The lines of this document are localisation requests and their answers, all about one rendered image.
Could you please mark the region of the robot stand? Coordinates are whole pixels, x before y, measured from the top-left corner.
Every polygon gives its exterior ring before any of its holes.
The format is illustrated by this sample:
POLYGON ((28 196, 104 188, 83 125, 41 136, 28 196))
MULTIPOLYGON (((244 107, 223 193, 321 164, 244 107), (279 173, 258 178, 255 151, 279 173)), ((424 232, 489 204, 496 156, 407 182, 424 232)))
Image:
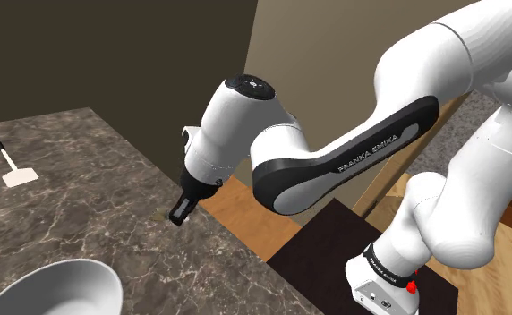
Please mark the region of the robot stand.
POLYGON ((338 200, 332 200, 268 264, 325 315, 372 315, 354 301, 346 262, 380 236, 338 200))

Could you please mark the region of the white bowl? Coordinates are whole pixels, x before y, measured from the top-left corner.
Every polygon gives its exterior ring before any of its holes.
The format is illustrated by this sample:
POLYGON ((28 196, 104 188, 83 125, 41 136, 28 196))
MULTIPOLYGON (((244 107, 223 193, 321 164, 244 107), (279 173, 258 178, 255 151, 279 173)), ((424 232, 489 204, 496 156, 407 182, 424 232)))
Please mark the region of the white bowl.
POLYGON ((0 293, 0 315, 121 315, 124 290, 107 264, 61 260, 38 268, 0 293))

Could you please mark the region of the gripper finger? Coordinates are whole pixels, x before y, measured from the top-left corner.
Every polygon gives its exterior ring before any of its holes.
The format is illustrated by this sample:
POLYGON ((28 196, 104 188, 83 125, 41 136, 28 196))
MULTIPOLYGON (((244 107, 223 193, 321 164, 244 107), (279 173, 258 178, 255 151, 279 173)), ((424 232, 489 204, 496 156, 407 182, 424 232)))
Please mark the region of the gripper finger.
POLYGON ((198 199, 183 193, 176 204, 168 212, 168 219, 176 226, 180 226, 193 212, 198 202, 198 199))

